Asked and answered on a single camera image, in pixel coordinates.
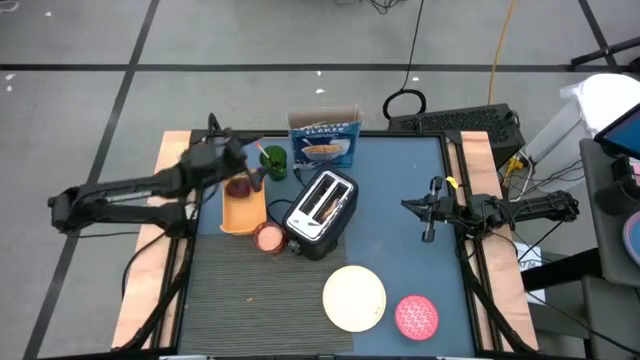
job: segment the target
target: ribbed rubber mat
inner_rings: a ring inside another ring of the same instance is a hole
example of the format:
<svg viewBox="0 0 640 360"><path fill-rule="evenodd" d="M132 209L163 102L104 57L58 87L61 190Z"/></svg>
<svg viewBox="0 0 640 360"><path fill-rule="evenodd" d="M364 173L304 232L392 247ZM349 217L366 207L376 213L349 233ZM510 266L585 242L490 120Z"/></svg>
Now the ribbed rubber mat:
<svg viewBox="0 0 640 360"><path fill-rule="evenodd" d="M258 251L251 237L199 236L180 354L332 354L352 351L351 334L322 307L329 276L346 265L343 239L320 261Z"/></svg>

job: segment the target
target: green cup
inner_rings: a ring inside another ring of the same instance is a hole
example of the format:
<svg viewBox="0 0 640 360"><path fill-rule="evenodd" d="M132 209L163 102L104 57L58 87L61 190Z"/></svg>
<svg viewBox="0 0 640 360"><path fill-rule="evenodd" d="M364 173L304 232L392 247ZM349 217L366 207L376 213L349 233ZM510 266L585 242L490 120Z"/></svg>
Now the green cup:
<svg viewBox="0 0 640 360"><path fill-rule="evenodd" d="M273 181L280 181L287 177L287 152L278 145L264 148L269 157L260 152L260 164L267 170L267 174Z"/></svg>

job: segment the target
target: monitor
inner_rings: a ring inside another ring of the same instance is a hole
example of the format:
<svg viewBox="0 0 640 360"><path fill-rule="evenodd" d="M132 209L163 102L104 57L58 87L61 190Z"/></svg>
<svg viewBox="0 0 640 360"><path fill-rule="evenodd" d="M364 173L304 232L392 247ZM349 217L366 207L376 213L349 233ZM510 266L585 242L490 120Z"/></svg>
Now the monitor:
<svg viewBox="0 0 640 360"><path fill-rule="evenodd" d="M606 150L640 159L640 104L599 132L594 140Z"/></svg>

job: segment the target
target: blue table surface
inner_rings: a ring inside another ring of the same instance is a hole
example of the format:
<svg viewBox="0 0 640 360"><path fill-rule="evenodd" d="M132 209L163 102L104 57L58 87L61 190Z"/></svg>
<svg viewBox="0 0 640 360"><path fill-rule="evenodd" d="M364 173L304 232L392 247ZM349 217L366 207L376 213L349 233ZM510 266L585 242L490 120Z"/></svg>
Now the blue table surface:
<svg viewBox="0 0 640 360"><path fill-rule="evenodd" d="M280 145L287 150L289 174L279 182L267 178L267 203L295 200L302 186L291 173L289 139L265 138L263 147ZM345 228L347 262L364 266L378 275L387 293L382 320L372 329L353 334L353 354L378 356L473 356L469 315L455 255L453 228L436 224L435 241L420 241L424 223L400 206L401 199L417 199L429 190L434 176L444 176L442 151L437 138L359 138L351 168L338 169L360 188L358 205ZM260 166L259 150L247 145L249 166ZM308 181L314 170L302 172ZM288 204L275 204L270 211L280 219ZM220 192L202 206L198 233L222 234ZM439 327L429 340L416 342L396 328L395 306L405 296L421 294L436 306Z"/></svg>

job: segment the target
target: concrete floor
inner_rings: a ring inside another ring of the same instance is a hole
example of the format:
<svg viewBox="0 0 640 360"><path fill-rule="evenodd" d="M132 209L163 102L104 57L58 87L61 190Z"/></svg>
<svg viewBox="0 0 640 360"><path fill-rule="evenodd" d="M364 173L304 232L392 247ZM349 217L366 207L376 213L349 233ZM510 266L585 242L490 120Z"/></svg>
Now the concrete floor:
<svg viewBox="0 0 640 360"><path fill-rule="evenodd" d="M121 88L126 66L103 72L82 66L3 71L3 64L127 64L150 4L21 1L16 11L0 14L2 359L23 357L65 242L49 226L46 199L87 180L119 91L126 101L121 114L114 113L117 128L100 180L150 174L162 132L202 128L210 111L224 126L281 129L291 108L359 104L365 128L386 128L381 105L402 84L402 71L137 72L130 88ZM426 0L414 64L490 64L508 4ZM609 43L638 36L637 0L589 4ZM408 0L382 16L366 1L160 0L140 63L405 64L418 7L419 1ZM597 48L577 0L522 0L501 63L567 64ZM638 56L640 48L615 59L626 64ZM425 93L430 111L483 105L489 73L462 70L413 72L409 86ZM519 112L530 140L562 107L559 88L591 74L522 70L496 75L495 101ZM413 99L401 99L390 112L417 108ZM595 246L585 191L572 192L579 200L582 196L583 216L561 227L544 243L545 250L573 254ZM548 226L526 224L518 232L533 240ZM135 236L78 243L40 357L109 349L120 276L134 243Z"/></svg>

